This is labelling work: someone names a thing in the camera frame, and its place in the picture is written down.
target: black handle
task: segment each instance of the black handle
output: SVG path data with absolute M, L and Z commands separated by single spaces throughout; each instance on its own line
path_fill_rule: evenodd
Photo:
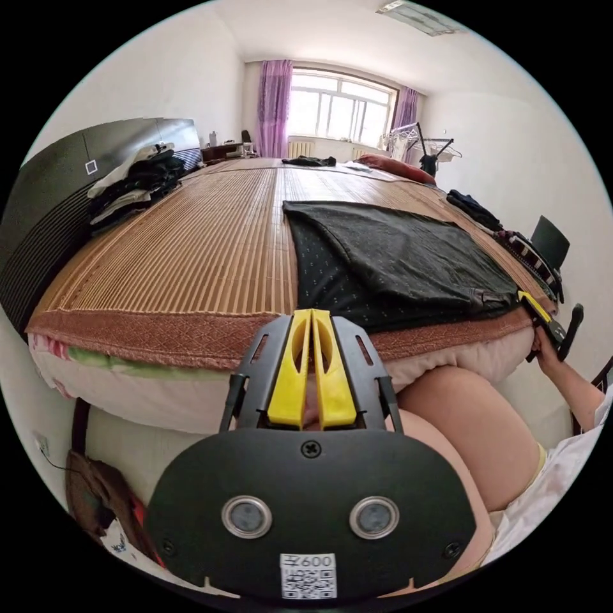
M 570 351 L 570 347 L 573 344 L 577 330 L 583 321 L 583 315 L 583 305 L 575 305 L 573 307 L 573 315 L 570 320 L 570 325 L 568 326 L 568 331 L 566 332 L 566 336 L 564 337 L 560 348 L 557 350 L 557 358 L 560 362 L 563 362 L 566 359 L 568 352 Z

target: ceiling light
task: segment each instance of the ceiling light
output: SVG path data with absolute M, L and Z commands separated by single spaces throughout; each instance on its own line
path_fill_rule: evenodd
M 429 36 L 466 32 L 466 29 L 453 19 L 408 0 L 390 2 L 380 8 L 377 13 L 412 26 Z

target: wall socket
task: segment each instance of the wall socket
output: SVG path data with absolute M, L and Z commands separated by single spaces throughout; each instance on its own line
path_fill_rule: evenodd
M 43 436 L 39 432 L 32 432 L 34 435 L 34 442 L 36 443 L 36 447 L 41 451 L 41 453 L 49 459 L 49 441 L 46 436 Z

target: black headboard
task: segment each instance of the black headboard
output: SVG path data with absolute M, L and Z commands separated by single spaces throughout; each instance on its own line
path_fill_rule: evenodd
M 89 187 L 137 149 L 160 141 L 174 144 L 186 170 L 202 160 L 191 119 L 156 117 L 75 132 L 21 167 L 0 203 L 0 305 L 20 334 L 51 281 L 89 239 Z M 88 174 L 94 160 L 97 170 Z

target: wooden desk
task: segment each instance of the wooden desk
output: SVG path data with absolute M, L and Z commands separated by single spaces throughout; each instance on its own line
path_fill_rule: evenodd
M 242 142 L 228 142 L 224 145 L 217 145 L 216 147 L 201 149 L 202 161 L 207 165 L 216 162 L 223 162 L 231 159 L 231 157 L 228 158 L 229 153 L 236 153 L 237 148 L 242 146 Z

